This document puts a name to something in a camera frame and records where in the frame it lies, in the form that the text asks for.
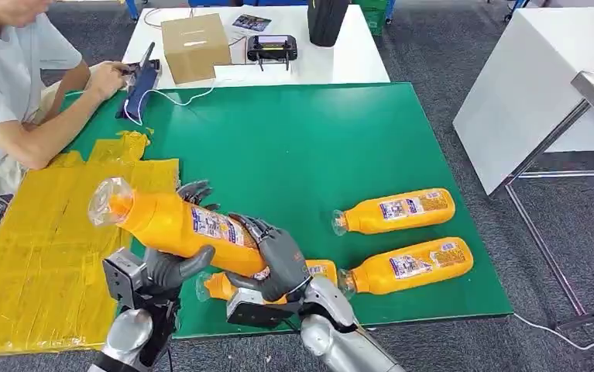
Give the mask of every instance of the white t-shirt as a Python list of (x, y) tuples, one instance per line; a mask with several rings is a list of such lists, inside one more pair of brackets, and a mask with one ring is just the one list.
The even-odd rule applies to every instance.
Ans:
[[(45, 88), (41, 70), (70, 70), (81, 61), (45, 14), (25, 27), (5, 27), (0, 36), (0, 122), (32, 121)], [(4, 159), (0, 150), (0, 165), (6, 165)], [(0, 188), (0, 194), (13, 191)]]

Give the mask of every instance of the robotic arm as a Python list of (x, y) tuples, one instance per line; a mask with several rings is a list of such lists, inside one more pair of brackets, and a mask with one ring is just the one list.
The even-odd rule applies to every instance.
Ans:
[[(210, 192), (207, 181), (186, 184), (178, 190), (194, 204), (200, 204)], [(212, 210), (218, 205), (205, 208)], [(147, 249), (141, 260), (130, 250), (120, 249), (103, 260), (110, 296), (122, 308), (88, 371), (151, 371), (176, 331), (180, 286), (205, 269), (214, 255), (212, 246), (203, 246), (190, 259)]]
[[(274, 328), (295, 313), (301, 340), (334, 372), (403, 372), (361, 327), (352, 306), (326, 277), (311, 277), (289, 233), (263, 221), (235, 216), (256, 239), (270, 275), (263, 281), (228, 273), (239, 289), (228, 301), (228, 322)], [(287, 304), (271, 305), (286, 294)]]
[[(199, 189), (203, 187), (207, 183), (200, 183)], [(207, 193), (196, 190), (184, 197), (203, 198)], [(258, 281), (227, 273), (231, 283), (239, 288), (227, 303), (228, 322), (273, 329), (297, 314), (304, 345), (334, 372), (403, 372), (361, 327), (340, 290), (326, 277), (309, 274), (301, 251), (288, 232), (258, 219), (231, 217), (238, 219), (256, 240), (270, 274)], [(89, 372), (151, 371), (176, 331), (180, 285), (209, 265), (214, 254), (211, 246), (201, 248), (187, 260), (146, 250), (144, 260), (140, 260), (129, 250), (121, 249), (105, 259), (109, 292), (122, 311)], [(283, 295), (286, 304), (268, 303)]]
[(403, 372), (355, 318), (351, 304), (326, 277), (313, 277), (300, 311), (301, 340), (334, 372)]

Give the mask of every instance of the bottle cap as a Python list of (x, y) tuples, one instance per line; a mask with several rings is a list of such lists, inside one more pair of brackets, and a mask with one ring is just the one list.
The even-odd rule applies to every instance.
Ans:
[(206, 302), (211, 298), (210, 289), (208, 288), (209, 281), (212, 279), (212, 274), (201, 272), (196, 276), (196, 299), (200, 302)]
[(337, 236), (343, 236), (346, 232), (349, 231), (345, 213), (337, 209), (333, 211), (333, 219), (331, 220), (331, 225), (333, 226), (333, 232)]
[(338, 288), (348, 300), (356, 294), (356, 282), (351, 271), (338, 270)]
[(102, 181), (89, 201), (87, 216), (94, 226), (109, 226), (125, 220), (133, 203), (132, 188), (122, 177)]

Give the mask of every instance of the cardboard box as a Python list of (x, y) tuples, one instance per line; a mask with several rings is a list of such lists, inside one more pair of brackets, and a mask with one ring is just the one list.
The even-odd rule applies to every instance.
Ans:
[(215, 65), (231, 64), (219, 14), (162, 22), (164, 56), (176, 84), (215, 77)]

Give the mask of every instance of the bottle label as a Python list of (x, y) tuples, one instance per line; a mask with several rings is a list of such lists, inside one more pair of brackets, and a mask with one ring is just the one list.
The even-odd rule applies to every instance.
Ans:
[(448, 203), (440, 191), (432, 191), (420, 197), (384, 201), (379, 203), (379, 207), (383, 219), (390, 221), (409, 215), (421, 215), (425, 212), (445, 209), (448, 207)]
[(242, 227), (224, 215), (192, 207), (192, 222), (194, 232), (197, 234), (244, 246)]
[(383, 219), (401, 219), (409, 215), (421, 215), (424, 213), (424, 207), (420, 198), (406, 198), (393, 201), (384, 201), (379, 203)]
[(430, 263), (414, 258), (410, 254), (390, 258), (390, 266), (393, 268), (395, 278), (405, 279), (428, 273), (433, 270)]
[(440, 250), (429, 253), (429, 258), (437, 267), (447, 267), (465, 262), (463, 251), (454, 242), (443, 243)]
[(257, 281), (261, 281), (262, 279), (265, 279), (269, 275), (270, 275), (270, 268), (269, 267), (265, 267), (262, 271), (259, 271), (259, 272), (255, 273), (251, 277), (253, 279), (256, 279)]
[(326, 275), (326, 266), (324, 266), (324, 265), (309, 266), (308, 272), (311, 273), (311, 275)]

